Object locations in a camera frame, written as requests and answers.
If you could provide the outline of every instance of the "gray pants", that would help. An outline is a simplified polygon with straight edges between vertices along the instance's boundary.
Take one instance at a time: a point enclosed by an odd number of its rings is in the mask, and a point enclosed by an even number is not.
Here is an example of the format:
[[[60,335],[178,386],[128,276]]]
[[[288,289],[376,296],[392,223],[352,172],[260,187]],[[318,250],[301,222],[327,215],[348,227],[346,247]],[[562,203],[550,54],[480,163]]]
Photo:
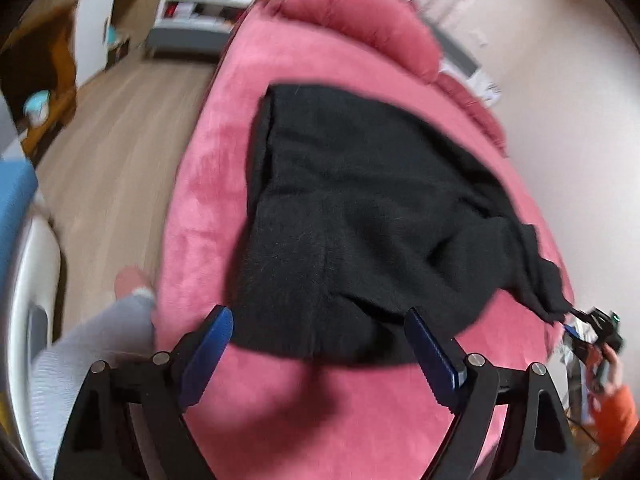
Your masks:
[[[94,361],[111,365],[154,350],[154,300],[131,294],[43,350],[31,369],[31,425],[43,480],[53,478],[58,449],[84,377]]]

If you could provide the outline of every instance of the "blue object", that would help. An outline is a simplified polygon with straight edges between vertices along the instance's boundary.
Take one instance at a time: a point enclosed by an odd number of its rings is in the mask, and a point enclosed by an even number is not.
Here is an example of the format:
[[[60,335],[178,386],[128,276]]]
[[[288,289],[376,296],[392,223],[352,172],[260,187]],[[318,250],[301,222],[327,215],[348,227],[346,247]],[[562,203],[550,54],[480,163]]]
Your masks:
[[[111,46],[116,41],[118,41],[118,33],[113,25],[109,25],[109,28],[107,29],[107,44]]]
[[[0,294],[4,292],[22,220],[38,189],[28,160],[0,160]]]
[[[404,317],[404,334],[414,350],[433,396],[440,405],[455,407],[460,400],[458,389],[466,380],[466,370],[463,374],[456,370],[435,336],[413,308]]]
[[[572,336],[574,336],[575,338],[578,338],[580,340],[582,340],[582,338],[580,337],[580,335],[576,332],[576,329],[570,325],[563,325],[564,329],[571,334]]]
[[[202,338],[202,342],[182,374],[178,396],[178,405],[182,410],[200,401],[226,345],[231,340],[234,330],[234,317],[231,310],[221,305],[217,306],[217,309],[220,309],[217,317],[211,323],[209,331]]]
[[[49,102],[49,90],[40,90],[27,98],[23,111],[25,115],[29,112],[39,112],[47,102]]]

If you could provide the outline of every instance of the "person's leg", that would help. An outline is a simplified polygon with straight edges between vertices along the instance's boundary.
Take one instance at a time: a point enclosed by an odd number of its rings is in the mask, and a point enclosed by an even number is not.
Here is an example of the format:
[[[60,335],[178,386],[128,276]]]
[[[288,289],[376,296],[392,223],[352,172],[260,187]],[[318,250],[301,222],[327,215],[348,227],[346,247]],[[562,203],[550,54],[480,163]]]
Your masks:
[[[31,367],[33,437],[45,479],[53,477],[66,422],[91,364],[148,358],[154,350],[155,295],[148,277],[126,267],[115,280],[116,301],[37,355]]]

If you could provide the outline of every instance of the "red item on shelf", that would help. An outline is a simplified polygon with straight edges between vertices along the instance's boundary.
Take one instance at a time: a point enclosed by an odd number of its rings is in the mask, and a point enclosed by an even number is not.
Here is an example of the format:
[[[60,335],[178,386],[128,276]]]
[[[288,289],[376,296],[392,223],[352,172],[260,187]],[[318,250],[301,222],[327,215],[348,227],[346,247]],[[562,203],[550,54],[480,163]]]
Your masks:
[[[168,4],[164,10],[164,16],[166,18],[172,18],[174,16],[175,8],[178,6],[176,3]]]

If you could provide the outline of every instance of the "blue gripper pad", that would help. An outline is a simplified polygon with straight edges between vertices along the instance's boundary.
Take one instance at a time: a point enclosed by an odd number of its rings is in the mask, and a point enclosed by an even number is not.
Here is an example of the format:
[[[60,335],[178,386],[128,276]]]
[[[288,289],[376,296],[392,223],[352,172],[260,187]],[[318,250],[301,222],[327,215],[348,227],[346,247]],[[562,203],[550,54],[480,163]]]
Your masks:
[[[571,334],[571,335],[572,335],[572,336],[574,336],[575,338],[582,339],[582,338],[580,337],[580,335],[576,332],[576,330],[575,330],[575,328],[574,328],[574,327],[572,327],[572,326],[570,326],[570,325],[563,325],[563,326],[564,326],[564,329],[565,329],[569,334]]]
[[[226,345],[231,340],[234,317],[226,306],[217,305],[203,324],[210,324],[209,329],[184,367],[180,378],[178,405],[182,410],[200,401]]]
[[[404,317],[404,334],[438,403],[455,410],[466,380],[462,348],[454,340],[438,340],[414,308]]]

